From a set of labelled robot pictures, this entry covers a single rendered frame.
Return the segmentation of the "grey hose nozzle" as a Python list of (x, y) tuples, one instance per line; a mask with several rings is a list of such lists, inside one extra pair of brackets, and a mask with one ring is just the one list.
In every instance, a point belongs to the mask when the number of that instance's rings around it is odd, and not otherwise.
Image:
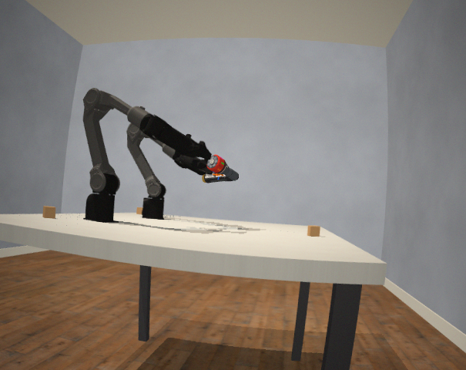
[(207, 161), (207, 168), (213, 171), (212, 175), (203, 174), (204, 183), (214, 183), (221, 181), (235, 181), (239, 179), (239, 174), (228, 167), (226, 161), (218, 155), (213, 155)]

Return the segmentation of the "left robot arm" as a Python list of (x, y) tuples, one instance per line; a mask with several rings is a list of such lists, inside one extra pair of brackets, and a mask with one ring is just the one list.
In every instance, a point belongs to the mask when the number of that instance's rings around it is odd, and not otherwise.
[[(139, 168), (143, 178), (146, 182), (147, 193), (149, 198), (143, 198), (143, 208), (142, 208), (142, 218), (149, 219), (163, 219), (163, 208), (164, 208), (164, 195), (166, 194), (166, 187), (163, 184), (160, 184), (158, 178), (155, 176), (153, 170), (151, 169), (148, 161), (146, 160), (143, 152), (141, 151), (139, 145), (143, 138), (150, 138), (144, 132), (142, 132), (137, 126), (129, 124), (127, 129), (127, 147), (131, 153), (133, 159), (136, 162), (137, 167)], [(141, 133), (141, 134), (140, 134)], [(159, 140), (154, 140), (150, 138), (157, 144), (159, 144), (163, 152), (171, 157), (174, 162), (182, 167), (183, 169), (189, 168), (189, 159), (192, 157), (184, 155), (175, 155), (175, 150), (167, 146), (166, 144), (160, 142)], [(162, 188), (162, 192), (161, 192)], [(159, 198), (159, 199), (156, 199)], [(146, 215), (145, 215), (146, 214)]]

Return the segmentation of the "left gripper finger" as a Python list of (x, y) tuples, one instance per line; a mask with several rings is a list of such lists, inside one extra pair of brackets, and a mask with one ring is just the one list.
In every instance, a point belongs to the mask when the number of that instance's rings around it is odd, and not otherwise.
[(200, 160), (195, 168), (195, 171), (197, 173), (206, 173), (212, 175), (213, 171), (209, 170), (206, 166), (206, 161), (205, 160)]

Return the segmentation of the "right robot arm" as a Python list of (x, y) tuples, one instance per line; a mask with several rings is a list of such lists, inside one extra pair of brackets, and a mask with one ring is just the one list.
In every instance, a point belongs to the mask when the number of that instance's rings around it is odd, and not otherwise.
[(108, 111), (115, 108), (126, 114), (128, 121), (147, 136), (169, 147), (174, 147), (179, 143), (181, 132), (172, 128), (165, 120), (145, 111), (146, 108), (131, 107), (118, 97), (97, 88), (90, 89), (83, 102), (85, 107), (83, 123), (93, 165), (89, 172), (90, 187), (93, 193), (87, 197), (83, 220), (118, 223), (113, 220), (113, 215), (115, 195), (120, 187), (120, 180), (109, 164), (99, 121)]

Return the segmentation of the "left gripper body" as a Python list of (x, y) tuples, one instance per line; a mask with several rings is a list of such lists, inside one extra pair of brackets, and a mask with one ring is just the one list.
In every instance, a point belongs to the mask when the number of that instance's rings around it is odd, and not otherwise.
[[(190, 168), (193, 172), (195, 172), (195, 168), (196, 168), (197, 162), (199, 162), (199, 161), (200, 161), (199, 158), (194, 158), (194, 159), (191, 158), (191, 159), (189, 160), (189, 168)], [(191, 165), (192, 165), (192, 166), (191, 166)], [(195, 172), (195, 173), (196, 173), (196, 172)], [(199, 175), (202, 176), (202, 175), (205, 174), (205, 173), (197, 173), (197, 174), (199, 174)]]

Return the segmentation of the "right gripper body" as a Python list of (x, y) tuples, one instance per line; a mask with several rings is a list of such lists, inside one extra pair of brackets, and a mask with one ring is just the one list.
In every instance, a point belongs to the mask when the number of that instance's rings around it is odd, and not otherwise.
[(202, 144), (197, 143), (196, 141), (192, 140), (190, 134), (184, 135), (181, 133), (181, 140), (176, 146), (171, 147), (171, 148), (178, 151), (178, 153), (180, 154), (186, 154), (186, 153), (191, 153), (196, 150), (202, 152), (203, 147), (204, 146)]

